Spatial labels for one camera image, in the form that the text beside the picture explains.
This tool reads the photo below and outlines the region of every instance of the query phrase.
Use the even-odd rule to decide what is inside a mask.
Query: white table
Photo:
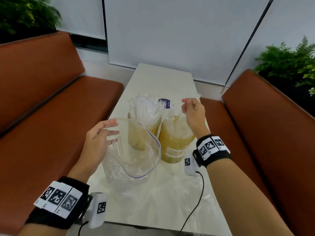
[[[191,73],[140,63],[110,118],[126,118],[128,99],[139,93],[169,99],[176,113],[181,110],[183,98],[198,98]],[[196,139],[190,145],[191,149],[195,147]],[[231,235],[207,171],[201,167],[200,172],[205,179],[203,198],[183,231]],[[88,184],[90,192],[109,194],[105,221],[170,230],[181,229],[202,190],[201,177],[185,175],[183,161],[177,164],[161,161],[146,182],[123,194],[117,193],[108,184],[102,165],[99,165]]]

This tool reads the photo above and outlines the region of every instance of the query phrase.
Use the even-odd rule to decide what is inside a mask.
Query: container label
[[[165,108],[171,108],[171,101],[166,99],[166,98],[160,98],[159,101],[162,101],[163,103],[165,103]]]
[[[187,147],[185,147],[184,149],[181,149],[181,150],[176,150],[176,149],[167,147],[165,155],[167,155],[168,157],[174,157],[174,158],[182,157],[185,155],[185,152],[186,152],[188,147],[189,147],[189,145]]]

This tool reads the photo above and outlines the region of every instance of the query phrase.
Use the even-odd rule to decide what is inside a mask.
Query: purple sticker
[[[160,98],[159,101],[163,101],[165,103],[165,108],[171,108],[171,101],[166,98]]]

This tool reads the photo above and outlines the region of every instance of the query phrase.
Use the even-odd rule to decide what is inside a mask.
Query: white electronic device
[[[89,228],[97,228],[104,223],[108,201],[108,194],[93,192],[90,194],[93,199],[87,209],[83,221],[89,221]]]
[[[192,155],[193,150],[187,149],[185,153],[185,158],[184,158],[184,164],[185,164],[185,174],[188,176],[195,176],[196,171],[199,170],[199,166]]]

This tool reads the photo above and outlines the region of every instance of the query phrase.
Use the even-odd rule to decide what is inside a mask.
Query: brown leather bench
[[[315,119],[249,69],[222,99],[200,99],[211,133],[295,236],[314,235]]]
[[[124,87],[80,76],[84,67],[65,32],[0,45],[0,70],[0,234],[15,235]]]

